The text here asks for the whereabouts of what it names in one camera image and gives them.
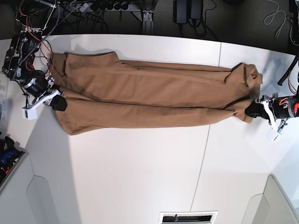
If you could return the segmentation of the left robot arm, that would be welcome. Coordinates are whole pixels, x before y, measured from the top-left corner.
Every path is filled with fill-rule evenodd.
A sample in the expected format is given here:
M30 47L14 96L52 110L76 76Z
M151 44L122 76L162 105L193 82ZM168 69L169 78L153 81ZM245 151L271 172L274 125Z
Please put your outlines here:
M289 95L275 92L262 95L245 109L251 118L267 120L274 133L280 134L289 119L299 117L299 55L296 55L284 75L277 82L279 87L287 85Z

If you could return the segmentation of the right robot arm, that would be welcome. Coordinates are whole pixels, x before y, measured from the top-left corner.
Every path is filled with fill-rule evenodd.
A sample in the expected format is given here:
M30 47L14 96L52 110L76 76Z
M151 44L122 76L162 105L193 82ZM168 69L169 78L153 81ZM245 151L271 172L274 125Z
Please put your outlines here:
M10 81L19 85L26 98L26 112L35 109L39 103L49 105L55 111L65 111L67 103L64 93L54 84L51 75L54 68L52 56L42 55L48 63L47 71L34 68L36 52L41 51L42 46L52 52L47 38L59 24L60 2L22 0L15 19L22 25L22 29L12 38L2 72Z

